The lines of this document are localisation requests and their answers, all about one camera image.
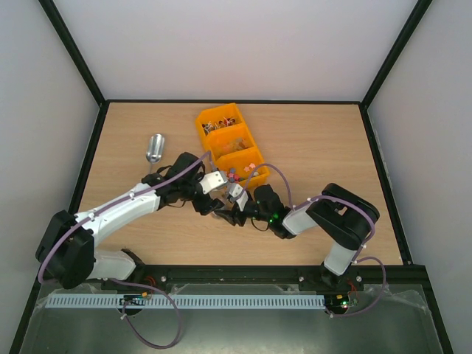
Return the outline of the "clear glass jar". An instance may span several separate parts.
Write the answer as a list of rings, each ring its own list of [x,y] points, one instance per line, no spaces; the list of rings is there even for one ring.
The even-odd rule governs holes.
[[[232,211],[232,204],[226,196],[219,197],[218,200],[218,208],[213,213],[216,218],[228,222]]]

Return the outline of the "yellow bin with star candies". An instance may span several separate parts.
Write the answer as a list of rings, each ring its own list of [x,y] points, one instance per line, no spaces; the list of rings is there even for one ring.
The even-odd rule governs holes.
[[[251,147],[245,150],[223,155],[216,159],[215,165],[220,170],[223,170],[227,173],[229,173],[231,170],[234,170],[234,174],[243,179],[239,182],[239,185],[244,187],[245,183],[248,181],[249,175],[254,171],[252,166],[256,167],[264,162],[265,161],[260,151],[255,147]],[[260,167],[251,177],[248,188],[252,189],[265,184],[269,175],[270,172],[268,167]]]

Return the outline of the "metal scoop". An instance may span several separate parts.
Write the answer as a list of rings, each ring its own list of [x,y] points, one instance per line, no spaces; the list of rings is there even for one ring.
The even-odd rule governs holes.
[[[147,146],[146,159],[150,165],[149,173],[151,173],[152,167],[160,162],[164,151],[165,137],[161,134],[154,134],[150,138]]]

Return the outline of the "yellow bin with lollipops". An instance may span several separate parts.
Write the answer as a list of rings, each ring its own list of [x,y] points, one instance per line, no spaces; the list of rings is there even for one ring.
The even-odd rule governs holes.
[[[206,145],[216,133],[226,132],[244,122],[237,104],[228,103],[201,111],[195,119],[195,126],[202,145]]]

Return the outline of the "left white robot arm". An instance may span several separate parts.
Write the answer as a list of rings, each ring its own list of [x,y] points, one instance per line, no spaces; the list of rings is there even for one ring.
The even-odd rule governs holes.
[[[224,172],[207,172],[202,158],[185,152],[174,164],[146,175],[129,191],[101,206],[75,214],[57,212],[35,253],[41,264],[39,283],[56,281],[71,289],[86,280],[128,280],[142,261],[127,249],[100,249],[107,237],[177,201],[189,201],[197,213],[208,215],[223,206],[211,192],[228,182]]]

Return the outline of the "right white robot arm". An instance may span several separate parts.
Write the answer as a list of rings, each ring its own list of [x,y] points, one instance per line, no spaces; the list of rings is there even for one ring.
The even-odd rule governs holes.
[[[281,239],[292,239],[319,227],[333,239],[325,257],[319,278],[332,289],[347,281],[347,269],[360,249],[375,233],[380,212],[370,202],[345,188],[330,183],[322,194],[290,208],[268,184],[257,187],[252,194],[239,185],[229,189],[230,210],[219,209],[215,214],[233,226],[244,226],[247,220],[262,221],[267,230]]]

